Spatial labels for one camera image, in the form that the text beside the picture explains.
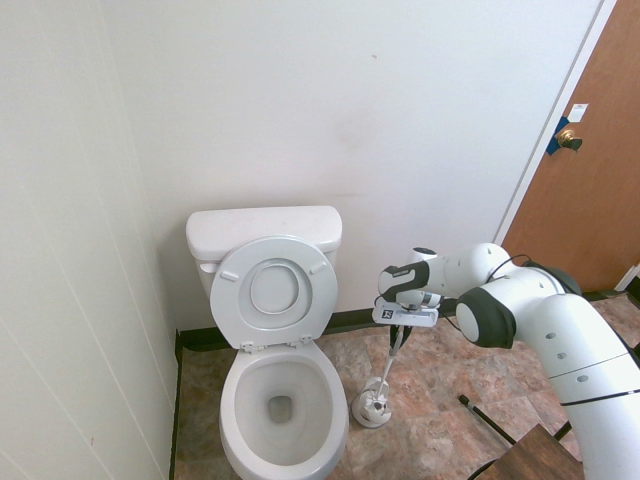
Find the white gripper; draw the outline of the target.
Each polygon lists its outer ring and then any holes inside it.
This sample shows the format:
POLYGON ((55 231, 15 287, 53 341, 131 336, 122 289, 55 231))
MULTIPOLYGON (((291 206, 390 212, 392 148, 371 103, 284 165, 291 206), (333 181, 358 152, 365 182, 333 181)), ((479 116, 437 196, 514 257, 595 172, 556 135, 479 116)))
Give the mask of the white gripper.
POLYGON ((401 304, 388 302, 378 297, 374 302, 372 312, 373 321, 377 324, 392 325, 390 327, 390 345, 394 346, 402 327, 401 345, 404 345, 412 333, 412 327, 434 327, 438 321, 437 307, 419 306, 417 309, 407 309, 401 304))

